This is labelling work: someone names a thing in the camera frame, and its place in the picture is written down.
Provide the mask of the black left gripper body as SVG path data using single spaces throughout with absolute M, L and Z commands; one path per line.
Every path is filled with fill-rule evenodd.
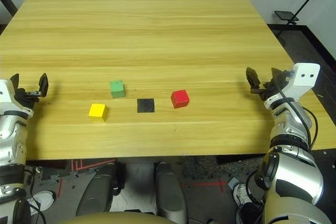
M 42 97 L 41 91 L 28 91 L 24 88 L 18 88 L 15 90 L 15 100 L 22 106 L 33 109 L 35 104 L 39 102 L 39 97 Z

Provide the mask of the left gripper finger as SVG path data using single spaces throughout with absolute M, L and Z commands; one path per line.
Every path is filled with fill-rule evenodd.
M 43 73 L 39 79 L 39 95 L 41 97 L 45 97 L 47 95 L 48 87 L 49 87 L 49 83 L 48 83 L 47 74 Z
M 12 82 L 13 88 L 16 90 L 19 85 L 19 74 L 16 73 L 13 76 L 11 76 L 10 81 Z

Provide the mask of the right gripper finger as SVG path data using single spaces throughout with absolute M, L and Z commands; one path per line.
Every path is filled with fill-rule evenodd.
M 251 89 L 259 89 L 260 80 L 258 78 L 256 71 L 253 68 L 251 67 L 246 68 L 246 78 Z
M 287 85 L 288 81 L 287 81 L 287 70 L 281 71 L 279 69 L 276 68 L 272 68 L 271 69 L 272 72 L 272 82 L 274 83 L 274 85 Z

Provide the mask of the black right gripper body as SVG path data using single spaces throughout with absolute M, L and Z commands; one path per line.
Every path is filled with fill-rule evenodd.
M 279 93 L 279 89 L 283 89 L 286 85 L 274 85 L 274 83 L 270 80 L 269 82 L 264 83 L 264 88 L 259 89 L 250 89 L 251 94 L 257 94 L 261 98 L 262 101 L 266 101 L 268 98 L 270 98 L 273 95 L 276 95 Z

